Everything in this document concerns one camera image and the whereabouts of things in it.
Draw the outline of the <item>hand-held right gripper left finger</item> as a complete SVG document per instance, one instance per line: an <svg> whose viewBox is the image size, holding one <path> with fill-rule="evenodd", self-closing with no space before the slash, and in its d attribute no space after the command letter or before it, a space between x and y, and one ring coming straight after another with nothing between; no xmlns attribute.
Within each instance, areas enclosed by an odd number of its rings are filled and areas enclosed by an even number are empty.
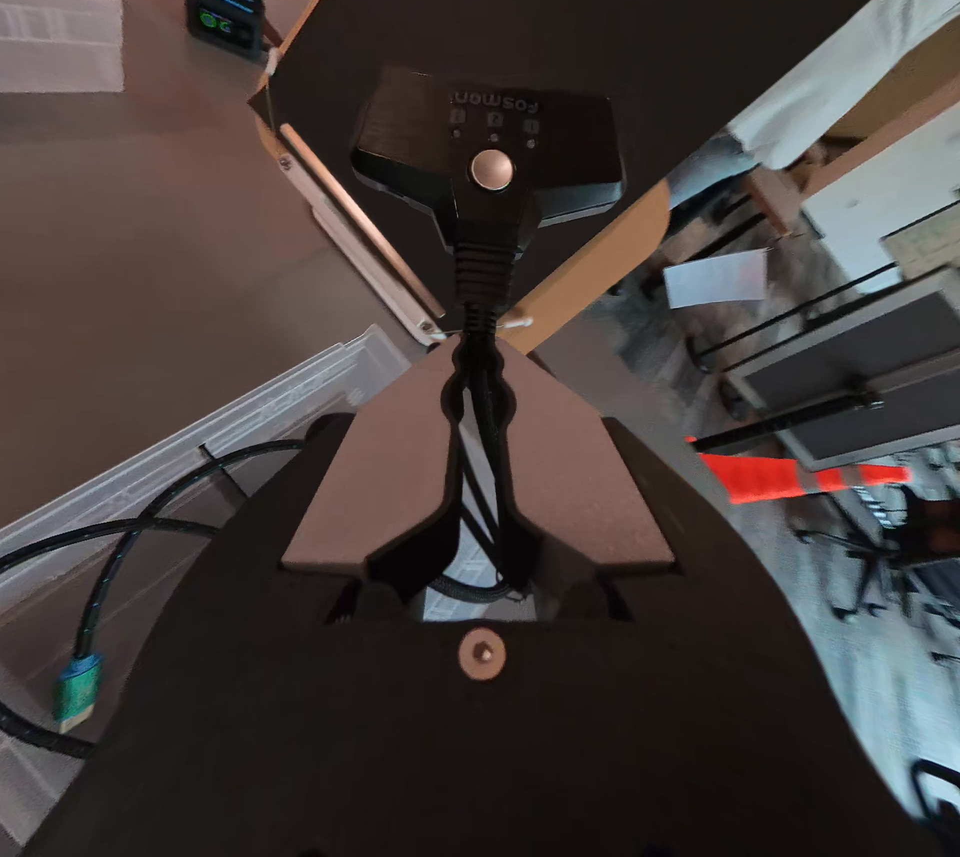
<svg viewBox="0 0 960 857"><path fill-rule="evenodd" d="M290 572L390 587L409 603L453 562L463 490L452 337L359 407L281 558Z"/></svg>

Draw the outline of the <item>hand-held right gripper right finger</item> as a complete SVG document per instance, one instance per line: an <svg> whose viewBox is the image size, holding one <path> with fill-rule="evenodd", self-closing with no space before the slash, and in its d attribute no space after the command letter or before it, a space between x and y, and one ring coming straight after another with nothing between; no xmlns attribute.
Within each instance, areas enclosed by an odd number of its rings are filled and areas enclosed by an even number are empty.
<svg viewBox="0 0 960 857"><path fill-rule="evenodd" d="M496 349L510 574L567 591L671 569L675 554L601 413L506 342Z"/></svg>

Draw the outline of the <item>hdmi switch box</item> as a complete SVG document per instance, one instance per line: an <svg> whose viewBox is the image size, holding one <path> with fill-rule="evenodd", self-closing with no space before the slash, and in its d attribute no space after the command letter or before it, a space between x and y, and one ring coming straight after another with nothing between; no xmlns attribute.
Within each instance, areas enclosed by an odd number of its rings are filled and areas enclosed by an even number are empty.
<svg viewBox="0 0 960 857"><path fill-rule="evenodd" d="M449 251L526 249L602 214L626 177L610 101L385 68L350 154L359 179L431 216Z"/></svg>

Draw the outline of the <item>orange striped bar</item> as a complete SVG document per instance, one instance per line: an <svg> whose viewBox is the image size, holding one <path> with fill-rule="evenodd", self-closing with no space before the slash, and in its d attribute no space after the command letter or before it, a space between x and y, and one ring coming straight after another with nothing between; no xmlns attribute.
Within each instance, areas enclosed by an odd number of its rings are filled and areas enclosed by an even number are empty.
<svg viewBox="0 0 960 857"><path fill-rule="evenodd" d="M701 459L732 505L901 486L913 480L912 470L902 466L859 464L808 471L789 458L701 454Z"/></svg>

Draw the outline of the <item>white paper tag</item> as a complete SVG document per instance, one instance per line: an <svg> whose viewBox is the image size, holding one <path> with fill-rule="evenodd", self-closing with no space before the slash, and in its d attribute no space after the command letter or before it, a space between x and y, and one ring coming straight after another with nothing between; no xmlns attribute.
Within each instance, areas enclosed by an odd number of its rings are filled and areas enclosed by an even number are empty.
<svg viewBox="0 0 960 857"><path fill-rule="evenodd" d="M762 301L767 292L768 248L687 261L663 272L671 310L727 302Z"/></svg>

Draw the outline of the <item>black office chair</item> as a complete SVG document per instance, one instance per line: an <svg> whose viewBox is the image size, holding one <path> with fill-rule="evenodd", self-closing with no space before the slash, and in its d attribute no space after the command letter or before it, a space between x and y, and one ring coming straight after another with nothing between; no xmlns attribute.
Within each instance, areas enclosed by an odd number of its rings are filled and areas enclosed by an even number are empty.
<svg viewBox="0 0 960 857"><path fill-rule="evenodd" d="M884 610L883 603L869 602L867 596L872 583L883 588L885 579L894 587L903 616L909 618L913 597L920 594L915 575L932 566L958 563L958 497L926 500L916 496L908 486L903 486L901 493L904 500L901 520L892 526L882 526L876 537L870 537L845 512L842 516L848 528L842 535L809 528L793 529L798 542L810 544L814 539L825 540L841 547L849 559L860 563L851 606L831 608L834 617L842 623L851 623L862 611L876 616Z"/></svg>

